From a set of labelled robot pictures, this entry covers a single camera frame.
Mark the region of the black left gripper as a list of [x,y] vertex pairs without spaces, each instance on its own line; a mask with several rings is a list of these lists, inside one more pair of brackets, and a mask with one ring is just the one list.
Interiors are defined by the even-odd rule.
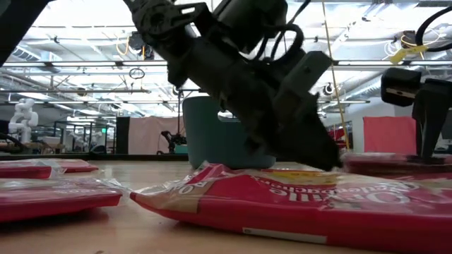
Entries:
[[339,148],[317,113],[319,96],[282,93],[273,100],[274,88],[243,57],[256,46],[241,49],[225,38],[194,39],[192,81],[242,122],[251,138],[246,140],[250,154],[273,153],[324,171],[340,167]]

